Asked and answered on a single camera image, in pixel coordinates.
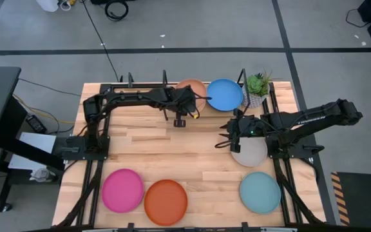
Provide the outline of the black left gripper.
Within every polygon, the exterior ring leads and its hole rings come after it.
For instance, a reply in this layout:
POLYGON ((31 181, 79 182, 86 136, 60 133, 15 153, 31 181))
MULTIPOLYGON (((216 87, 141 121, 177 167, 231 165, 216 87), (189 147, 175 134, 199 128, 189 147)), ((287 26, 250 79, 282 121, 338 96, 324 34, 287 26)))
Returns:
POLYGON ((205 108, 210 99, 207 92, 196 92, 190 86, 175 89, 174 104, 179 113, 194 113, 197 108, 205 108))

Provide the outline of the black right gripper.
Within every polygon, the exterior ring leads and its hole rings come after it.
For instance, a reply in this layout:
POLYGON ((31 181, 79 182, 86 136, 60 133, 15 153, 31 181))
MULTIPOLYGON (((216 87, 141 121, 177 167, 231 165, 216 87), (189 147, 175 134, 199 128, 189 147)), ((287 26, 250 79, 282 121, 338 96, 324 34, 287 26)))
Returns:
POLYGON ((227 139, 265 137, 267 134, 266 124, 254 116, 231 119, 227 124, 220 126, 220 129, 227 130, 228 134, 221 134, 221 136, 227 139))

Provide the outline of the peach plate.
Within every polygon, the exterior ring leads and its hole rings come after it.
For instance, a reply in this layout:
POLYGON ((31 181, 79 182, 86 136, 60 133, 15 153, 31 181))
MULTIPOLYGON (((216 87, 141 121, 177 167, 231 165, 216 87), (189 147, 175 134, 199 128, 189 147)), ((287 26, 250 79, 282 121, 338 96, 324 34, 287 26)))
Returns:
MULTIPOLYGON (((198 79, 185 79, 181 82, 179 82, 175 88, 183 88, 185 86, 188 86, 190 85, 192 90, 198 94, 199 96, 201 97, 206 97, 207 96, 207 90, 206 90, 206 87, 204 85, 204 83, 198 79)), ((204 107, 205 107, 205 104, 206 104, 206 100, 205 99, 197 99, 196 100, 196 106, 198 108, 198 111, 201 112, 204 107)))

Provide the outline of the blue plate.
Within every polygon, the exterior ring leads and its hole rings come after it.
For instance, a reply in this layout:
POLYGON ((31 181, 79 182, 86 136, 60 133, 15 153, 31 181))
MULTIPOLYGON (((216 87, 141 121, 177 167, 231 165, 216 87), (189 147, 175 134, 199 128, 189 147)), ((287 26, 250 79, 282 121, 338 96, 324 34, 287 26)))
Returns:
POLYGON ((242 88, 230 79, 217 79, 207 87, 208 103, 219 111, 233 111, 243 102, 242 88))

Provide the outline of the beige plate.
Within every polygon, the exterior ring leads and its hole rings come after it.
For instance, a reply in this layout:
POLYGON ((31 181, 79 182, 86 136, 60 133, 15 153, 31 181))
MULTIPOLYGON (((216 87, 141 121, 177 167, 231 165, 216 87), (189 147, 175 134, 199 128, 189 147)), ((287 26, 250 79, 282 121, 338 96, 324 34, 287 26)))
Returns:
POLYGON ((263 137, 241 138, 240 152, 231 152, 236 162, 247 167, 260 166, 267 154, 267 144, 263 137))

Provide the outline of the light teal plate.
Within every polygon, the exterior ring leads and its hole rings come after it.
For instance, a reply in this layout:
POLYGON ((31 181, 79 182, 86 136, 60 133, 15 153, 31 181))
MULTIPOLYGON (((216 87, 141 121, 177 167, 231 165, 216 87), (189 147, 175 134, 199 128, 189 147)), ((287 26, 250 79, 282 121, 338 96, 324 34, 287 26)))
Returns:
POLYGON ((281 191, 270 175, 252 172, 246 175, 240 184, 240 198, 250 211, 266 215, 279 206, 281 191))

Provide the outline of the orange plate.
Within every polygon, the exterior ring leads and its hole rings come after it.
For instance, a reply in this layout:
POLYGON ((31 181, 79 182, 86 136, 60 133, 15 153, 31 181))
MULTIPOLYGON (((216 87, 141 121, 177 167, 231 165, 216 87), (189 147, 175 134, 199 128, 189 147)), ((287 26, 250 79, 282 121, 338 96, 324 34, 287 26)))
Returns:
POLYGON ((147 190, 144 210, 153 223, 172 226, 186 213, 188 199, 185 189, 174 180, 159 180, 147 190))

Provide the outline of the pink plate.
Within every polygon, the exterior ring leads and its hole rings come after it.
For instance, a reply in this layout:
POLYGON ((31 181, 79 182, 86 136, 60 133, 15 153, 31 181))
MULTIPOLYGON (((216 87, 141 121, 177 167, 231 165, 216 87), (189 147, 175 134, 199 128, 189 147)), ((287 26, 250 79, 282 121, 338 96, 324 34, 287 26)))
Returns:
POLYGON ((135 209, 144 195, 144 183, 132 169, 111 173, 102 185, 102 201, 112 212, 127 213, 135 209))

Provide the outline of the white triangle pattern planter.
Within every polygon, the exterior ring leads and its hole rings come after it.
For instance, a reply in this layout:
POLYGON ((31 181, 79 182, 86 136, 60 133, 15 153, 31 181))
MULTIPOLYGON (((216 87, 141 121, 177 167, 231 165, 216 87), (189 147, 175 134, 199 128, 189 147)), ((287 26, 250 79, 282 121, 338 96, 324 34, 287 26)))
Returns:
POLYGON ((243 105, 248 108, 257 108, 262 105, 264 100, 269 96, 270 86, 267 85, 266 94, 262 96, 257 96, 256 94, 249 93, 246 85, 242 87, 243 91, 243 105))

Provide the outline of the green succulent plant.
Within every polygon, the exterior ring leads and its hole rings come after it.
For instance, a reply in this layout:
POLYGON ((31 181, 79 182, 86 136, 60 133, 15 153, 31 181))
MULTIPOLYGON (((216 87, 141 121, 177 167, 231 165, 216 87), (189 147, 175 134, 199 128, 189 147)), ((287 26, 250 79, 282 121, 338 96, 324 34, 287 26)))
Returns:
POLYGON ((263 97, 269 92, 269 82, 271 80, 271 73, 266 70, 250 75, 247 79, 247 89, 250 94, 263 97))

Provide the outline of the black mat with hazard stripes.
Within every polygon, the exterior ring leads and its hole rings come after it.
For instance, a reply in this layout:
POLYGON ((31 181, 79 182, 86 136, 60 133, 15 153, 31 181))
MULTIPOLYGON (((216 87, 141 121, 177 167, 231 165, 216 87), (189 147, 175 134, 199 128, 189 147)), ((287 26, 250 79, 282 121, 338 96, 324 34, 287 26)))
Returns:
POLYGON ((341 225, 371 228, 371 174, 332 172, 341 225))

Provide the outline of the black power brick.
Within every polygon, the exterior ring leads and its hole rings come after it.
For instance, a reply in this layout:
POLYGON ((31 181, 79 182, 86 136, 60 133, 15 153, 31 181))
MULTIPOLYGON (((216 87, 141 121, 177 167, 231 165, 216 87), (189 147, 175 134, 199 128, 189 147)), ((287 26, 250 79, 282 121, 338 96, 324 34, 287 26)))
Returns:
POLYGON ((35 133, 46 134, 47 132, 46 126, 35 115, 28 115, 25 118, 25 121, 28 123, 28 125, 33 129, 35 133))

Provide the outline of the white sheet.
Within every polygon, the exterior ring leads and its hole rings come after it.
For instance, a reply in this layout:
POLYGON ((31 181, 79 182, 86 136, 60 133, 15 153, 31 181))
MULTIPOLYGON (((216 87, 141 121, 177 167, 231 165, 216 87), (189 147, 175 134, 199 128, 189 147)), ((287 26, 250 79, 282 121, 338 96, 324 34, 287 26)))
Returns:
MULTIPOLYGON (((22 132, 19 140, 25 142, 26 144, 39 148, 47 153, 51 153, 53 151, 56 136, 22 132)), ((27 169, 32 171, 46 168, 46 166, 43 164, 39 164, 16 154, 12 155, 8 167, 10 169, 27 169)))

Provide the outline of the white container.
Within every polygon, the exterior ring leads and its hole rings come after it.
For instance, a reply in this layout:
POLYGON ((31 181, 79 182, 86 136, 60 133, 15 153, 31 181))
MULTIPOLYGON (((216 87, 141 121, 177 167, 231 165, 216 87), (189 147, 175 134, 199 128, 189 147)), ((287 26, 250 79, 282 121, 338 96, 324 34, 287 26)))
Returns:
POLYGON ((59 9, 58 0, 36 0, 38 5, 46 12, 55 12, 59 9))

